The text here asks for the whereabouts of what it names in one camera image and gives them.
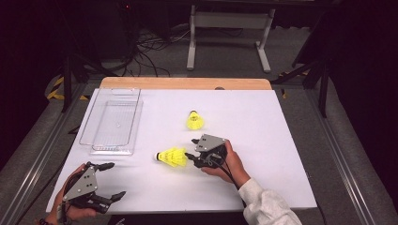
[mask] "metal stand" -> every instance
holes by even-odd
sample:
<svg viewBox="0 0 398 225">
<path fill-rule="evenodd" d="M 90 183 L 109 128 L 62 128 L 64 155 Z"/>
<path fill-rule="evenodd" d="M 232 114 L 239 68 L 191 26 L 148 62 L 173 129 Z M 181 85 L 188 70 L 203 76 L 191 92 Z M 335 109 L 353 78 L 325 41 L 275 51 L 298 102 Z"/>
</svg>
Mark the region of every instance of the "metal stand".
<svg viewBox="0 0 398 225">
<path fill-rule="evenodd" d="M 314 61 L 299 67 L 276 80 L 270 81 L 271 84 L 284 83 L 301 73 L 310 70 L 307 77 L 302 82 L 304 89 L 312 89 L 316 83 L 321 79 L 321 88 L 319 93 L 318 108 L 322 116 L 326 118 L 326 98 L 328 93 L 328 81 L 329 81 L 329 63 L 327 60 Z"/>
<path fill-rule="evenodd" d="M 269 14 L 246 14 L 246 13 L 220 13 L 220 12 L 196 12 L 195 6 L 191 6 L 191 42 L 188 52 L 187 70 L 194 69 L 196 27 L 220 27 L 220 28 L 247 28 L 247 29 L 264 29 L 261 41 L 256 41 L 256 49 L 261 60 L 261 66 L 264 72 L 271 72 L 269 62 L 264 51 L 267 42 L 269 29 L 275 9 L 271 9 Z"/>
</svg>

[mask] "sleeve cuff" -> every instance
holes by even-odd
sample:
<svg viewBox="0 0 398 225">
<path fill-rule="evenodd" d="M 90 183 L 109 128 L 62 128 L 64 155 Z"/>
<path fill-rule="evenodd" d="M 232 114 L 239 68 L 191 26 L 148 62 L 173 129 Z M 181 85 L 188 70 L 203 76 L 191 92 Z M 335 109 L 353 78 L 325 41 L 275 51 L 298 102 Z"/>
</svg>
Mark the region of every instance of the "sleeve cuff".
<svg viewBox="0 0 398 225">
<path fill-rule="evenodd" d="M 258 201 L 258 196 L 264 189 L 253 178 L 239 189 L 239 195 L 246 204 Z"/>
</svg>

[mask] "white sleeve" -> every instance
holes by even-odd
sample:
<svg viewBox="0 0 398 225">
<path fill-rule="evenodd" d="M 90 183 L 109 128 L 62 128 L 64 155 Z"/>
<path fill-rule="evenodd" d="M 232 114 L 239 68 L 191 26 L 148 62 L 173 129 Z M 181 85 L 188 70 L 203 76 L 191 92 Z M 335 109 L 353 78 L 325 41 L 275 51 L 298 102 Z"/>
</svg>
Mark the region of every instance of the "white sleeve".
<svg viewBox="0 0 398 225">
<path fill-rule="evenodd" d="M 270 189 L 263 189 L 250 179 L 239 189 L 247 204 L 243 216 L 250 225 L 299 225 L 301 222 L 284 198 Z"/>
</svg>

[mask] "metal frame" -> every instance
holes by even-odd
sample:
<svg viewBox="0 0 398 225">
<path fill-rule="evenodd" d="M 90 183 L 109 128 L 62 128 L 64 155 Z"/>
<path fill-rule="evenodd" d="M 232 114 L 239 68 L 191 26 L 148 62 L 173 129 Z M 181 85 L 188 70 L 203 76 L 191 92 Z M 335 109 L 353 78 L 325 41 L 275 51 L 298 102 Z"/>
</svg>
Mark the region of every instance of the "metal frame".
<svg viewBox="0 0 398 225">
<path fill-rule="evenodd" d="M 73 101 L 70 103 L 68 109 L 64 113 L 61 113 L 59 115 L 57 121 L 54 124 L 53 130 L 50 133 L 50 136 L 48 137 L 46 143 L 43 145 L 40 152 L 38 153 L 38 157 L 33 163 L 32 168 L 24 178 L 23 183 L 18 189 L 18 192 L 15 195 L 14 199 L 9 204 L 9 207 L 6 213 L 3 215 L 0 224 L 14 225 L 16 220 L 20 216 L 20 213 L 22 212 L 23 207 L 26 204 L 29 195 L 31 194 L 33 188 L 35 187 L 36 182 L 40 178 L 41 173 L 43 172 L 44 167 L 52 151 L 54 150 L 54 146 L 59 138 L 60 132 L 64 124 L 67 122 L 69 116 L 71 115 L 71 112 L 73 111 L 74 106 L 78 102 L 79 97 L 82 95 L 84 89 L 85 89 L 84 83 L 77 84 L 77 87 L 73 93 Z"/>
<path fill-rule="evenodd" d="M 196 52 L 196 27 L 222 27 L 222 28 L 247 28 L 264 29 L 261 41 L 256 41 L 256 49 L 261 60 L 264 72 L 270 73 L 271 68 L 264 51 L 267 42 L 275 9 L 271 9 L 269 14 L 247 14 L 247 13 L 220 13 L 220 12 L 196 12 L 195 6 L 191 6 L 191 42 L 188 51 L 187 70 L 193 70 Z"/>
<path fill-rule="evenodd" d="M 348 163 L 345 160 L 343 155 L 343 151 L 340 148 L 337 140 L 333 134 L 333 131 L 329 125 L 329 122 L 326 118 L 323 117 L 321 112 L 318 110 L 316 93 L 314 90 L 305 90 L 307 98 L 311 102 L 311 106 L 316 114 L 316 117 L 319 120 L 322 128 L 325 131 L 325 135 L 328 138 L 330 152 L 333 156 L 334 162 L 336 163 L 337 169 L 339 170 L 340 175 L 343 178 L 343 182 L 345 184 L 345 188 L 351 198 L 352 203 L 354 204 L 355 209 L 357 210 L 357 214 L 360 218 L 360 222 L 364 225 L 374 225 L 375 220 L 370 212 L 368 205 L 363 199 L 362 193 L 360 191 L 360 187 L 357 185 L 357 181 L 352 174 Z"/>
</svg>

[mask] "table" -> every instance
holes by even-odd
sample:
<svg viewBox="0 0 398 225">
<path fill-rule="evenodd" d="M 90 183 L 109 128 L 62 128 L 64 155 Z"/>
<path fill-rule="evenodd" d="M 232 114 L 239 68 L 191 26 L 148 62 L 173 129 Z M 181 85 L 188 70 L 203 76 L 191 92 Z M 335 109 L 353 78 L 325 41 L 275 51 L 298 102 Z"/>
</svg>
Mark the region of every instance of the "table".
<svg viewBox="0 0 398 225">
<path fill-rule="evenodd" d="M 215 86 L 228 90 L 208 90 Z M 172 168 L 153 160 L 154 154 L 173 146 L 185 147 L 197 155 L 191 139 L 203 133 L 230 139 L 249 174 L 263 187 L 280 192 L 292 208 L 316 207 L 299 154 L 268 81 L 106 78 L 100 87 L 142 88 L 144 108 L 134 154 L 131 157 L 90 155 L 87 146 L 79 144 L 82 137 L 79 130 L 47 211 L 51 210 L 54 195 L 68 175 L 88 160 L 115 163 L 111 170 L 97 172 L 97 194 L 110 197 L 127 191 L 121 201 L 110 207 L 109 214 L 241 211 L 243 206 L 233 185 L 200 172 L 191 162 L 186 167 Z M 187 112 L 192 107 L 205 118 L 205 126 L 198 131 L 185 128 Z"/>
</svg>

